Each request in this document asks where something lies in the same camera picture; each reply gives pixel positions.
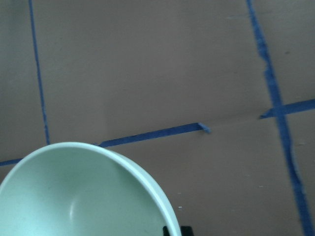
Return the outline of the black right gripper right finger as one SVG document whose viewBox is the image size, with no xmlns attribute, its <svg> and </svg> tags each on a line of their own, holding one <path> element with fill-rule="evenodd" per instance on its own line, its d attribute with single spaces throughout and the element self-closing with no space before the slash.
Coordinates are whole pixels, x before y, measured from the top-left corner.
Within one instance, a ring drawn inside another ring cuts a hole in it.
<svg viewBox="0 0 315 236">
<path fill-rule="evenodd" d="M 182 236 L 193 236 L 193 229 L 191 226 L 181 226 Z"/>
</svg>

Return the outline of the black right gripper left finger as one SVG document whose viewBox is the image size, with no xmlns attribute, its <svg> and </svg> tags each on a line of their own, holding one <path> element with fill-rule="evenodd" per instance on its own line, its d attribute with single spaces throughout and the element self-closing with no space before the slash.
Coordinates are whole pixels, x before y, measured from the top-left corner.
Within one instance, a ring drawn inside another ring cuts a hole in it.
<svg viewBox="0 0 315 236">
<path fill-rule="evenodd" d="M 167 226 L 164 226 L 162 230 L 163 230 L 163 236 L 170 236 L 170 232 Z"/>
</svg>

